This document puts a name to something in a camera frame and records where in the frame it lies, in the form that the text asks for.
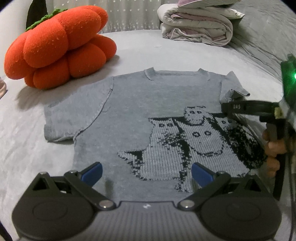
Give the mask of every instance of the metal bolt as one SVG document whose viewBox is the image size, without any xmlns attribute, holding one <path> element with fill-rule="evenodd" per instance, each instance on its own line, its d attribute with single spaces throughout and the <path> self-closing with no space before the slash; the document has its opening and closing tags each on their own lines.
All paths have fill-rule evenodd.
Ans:
<svg viewBox="0 0 296 241">
<path fill-rule="evenodd" d="M 72 173 L 72 174 L 76 174 L 78 171 L 76 171 L 76 170 L 71 170 L 71 171 L 69 171 L 70 173 Z"/>
<path fill-rule="evenodd" d="M 180 205 L 184 208 L 192 208 L 194 206 L 194 202 L 191 200 L 183 200 L 180 202 Z"/>
<path fill-rule="evenodd" d="M 224 171 L 218 171 L 218 172 L 216 172 L 217 175 L 222 175 L 224 173 L 226 173 L 226 172 L 224 172 Z"/>
<path fill-rule="evenodd" d="M 110 200 L 102 200 L 99 202 L 99 206 L 102 208 L 110 208 L 113 206 L 113 202 Z"/>
</svg>

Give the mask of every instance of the pumpkin plush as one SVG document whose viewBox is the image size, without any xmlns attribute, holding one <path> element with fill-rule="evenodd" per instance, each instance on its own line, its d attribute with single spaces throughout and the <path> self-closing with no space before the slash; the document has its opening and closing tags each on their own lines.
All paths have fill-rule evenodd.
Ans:
<svg viewBox="0 0 296 241">
<path fill-rule="evenodd" d="M 116 53 L 110 38 L 97 34 L 107 23 L 97 6 L 55 10 L 30 26 L 8 48 L 4 71 L 38 89 L 65 84 L 99 70 Z"/>
</svg>

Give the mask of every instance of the finger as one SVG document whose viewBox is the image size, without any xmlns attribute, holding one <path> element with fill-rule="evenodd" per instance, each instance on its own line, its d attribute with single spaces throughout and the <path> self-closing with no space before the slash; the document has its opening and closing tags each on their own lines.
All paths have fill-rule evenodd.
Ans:
<svg viewBox="0 0 296 241">
<path fill-rule="evenodd" d="M 287 152 L 284 139 L 268 143 L 268 148 L 271 152 L 277 154 L 285 154 Z"/>
<path fill-rule="evenodd" d="M 275 152 L 274 150 L 269 148 L 269 142 L 267 144 L 265 144 L 264 151 L 265 151 L 265 154 L 268 156 L 271 156 L 271 157 L 277 156 L 277 152 Z"/>
<path fill-rule="evenodd" d="M 280 169 L 280 162 L 270 156 L 266 159 L 266 165 L 268 171 L 278 171 Z"/>
<path fill-rule="evenodd" d="M 262 138 L 265 141 L 269 141 L 270 140 L 269 139 L 269 133 L 268 133 L 267 129 L 265 131 L 263 131 Z"/>
<path fill-rule="evenodd" d="M 275 177 L 276 176 L 276 172 L 275 171 L 268 171 L 267 172 L 267 176 L 268 177 Z"/>
</svg>

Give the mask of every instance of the star pattern curtain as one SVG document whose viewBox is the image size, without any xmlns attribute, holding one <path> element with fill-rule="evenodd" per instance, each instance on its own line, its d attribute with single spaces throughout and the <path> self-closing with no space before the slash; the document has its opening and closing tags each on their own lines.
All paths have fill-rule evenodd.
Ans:
<svg viewBox="0 0 296 241">
<path fill-rule="evenodd" d="M 74 8 L 83 5 L 96 5 L 104 8 L 109 21 L 101 33 L 159 29 L 157 9 L 164 3 L 177 0 L 46 0 L 48 12 L 54 9 Z"/>
</svg>

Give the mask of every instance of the folded comforter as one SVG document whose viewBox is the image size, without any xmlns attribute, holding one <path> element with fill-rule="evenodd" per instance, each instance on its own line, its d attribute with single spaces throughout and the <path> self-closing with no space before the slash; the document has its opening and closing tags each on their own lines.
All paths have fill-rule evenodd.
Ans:
<svg viewBox="0 0 296 241">
<path fill-rule="evenodd" d="M 232 23 L 221 14 L 201 8 L 163 4 L 157 10 L 162 35 L 166 39 L 227 45 L 233 35 Z"/>
</svg>

